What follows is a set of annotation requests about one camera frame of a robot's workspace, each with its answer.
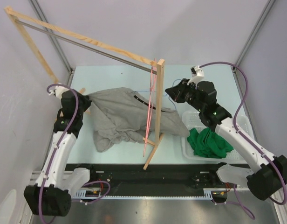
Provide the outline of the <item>pink wire hanger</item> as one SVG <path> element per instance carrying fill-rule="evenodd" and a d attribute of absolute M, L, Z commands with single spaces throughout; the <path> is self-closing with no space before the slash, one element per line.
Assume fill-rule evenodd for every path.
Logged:
<path fill-rule="evenodd" d="M 150 124 L 151 124 L 151 118 L 152 118 L 152 111 L 153 111 L 153 99 L 155 94 L 155 84 L 157 81 L 156 75 L 153 73 L 154 71 L 157 71 L 157 68 L 155 66 L 151 67 L 150 71 L 150 87 L 149 87 L 149 102 L 148 102 L 148 113 L 147 113 L 147 123 L 146 123 L 146 131 L 145 131 L 145 137 L 144 137 L 144 149 L 143 149 L 143 157 L 145 157 L 146 154 L 146 148 L 148 145 L 148 137 L 150 132 Z"/>

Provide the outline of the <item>grey adidas t shirt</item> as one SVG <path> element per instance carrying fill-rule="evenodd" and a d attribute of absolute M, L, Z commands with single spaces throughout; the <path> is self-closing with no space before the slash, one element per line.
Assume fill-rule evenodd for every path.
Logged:
<path fill-rule="evenodd" d="M 93 119 L 93 141 L 102 153 L 122 141 L 143 143 L 148 100 L 130 88 L 114 88 L 88 95 Z"/>

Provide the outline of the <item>green t shirt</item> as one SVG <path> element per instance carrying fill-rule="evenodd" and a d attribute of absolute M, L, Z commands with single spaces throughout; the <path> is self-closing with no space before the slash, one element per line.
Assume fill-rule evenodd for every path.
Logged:
<path fill-rule="evenodd" d="M 228 141 L 208 127 L 200 132 L 196 128 L 192 128 L 187 142 L 194 155 L 204 158 L 224 159 L 228 153 L 234 150 Z"/>

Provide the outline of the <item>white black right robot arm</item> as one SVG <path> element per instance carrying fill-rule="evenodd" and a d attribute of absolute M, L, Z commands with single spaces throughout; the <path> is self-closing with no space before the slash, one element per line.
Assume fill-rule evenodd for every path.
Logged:
<path fill-rule="evenodd" d="M 209 175 L 212 186 L 221 187 L 225 182 L 244 186 L 262 201 L 283 189 L 281 204 L 286 203 L 287 158 L 275 156 L 247 135 L 231 114 L 217 103 L 217 91 L 212 82 L 191 84 L 184 78 L 165 92 L 176 103 L 187 103 L 196 109 L 201 122 L 232 145 L 247 162 L 249 168 L 220 166 Z"/>

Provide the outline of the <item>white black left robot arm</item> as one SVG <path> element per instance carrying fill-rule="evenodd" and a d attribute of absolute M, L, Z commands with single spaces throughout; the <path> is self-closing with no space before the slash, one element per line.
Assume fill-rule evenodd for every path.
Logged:
<path fill-rule="evenodd" d="M 91 101 L 88 96 L 63 86 L 55 87 L 50 94 L 61 100 L 61 109 L 45 164 L 35 183 L 25 188 L 24 197 L 34 215 L 64 217 L 82 185 L 91 187 L 97 182 L 97 174 L 86 168 L 76 168 L 64 178 L 70 152 L 83 126 L 84 112 Z"/>

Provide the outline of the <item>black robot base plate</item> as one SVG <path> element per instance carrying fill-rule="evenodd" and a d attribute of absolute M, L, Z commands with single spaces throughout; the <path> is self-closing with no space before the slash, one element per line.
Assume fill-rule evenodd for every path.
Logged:
<path fill-rule="evenodd" d="M 68 164 L 66 171 L 75 168 L 90 170 L 89 185 L 93 194 L 188 196 L 197 189 L 224 188 L 232 190 L 233 183 L 221 182 L 216 174 L 216 164 Z"/>

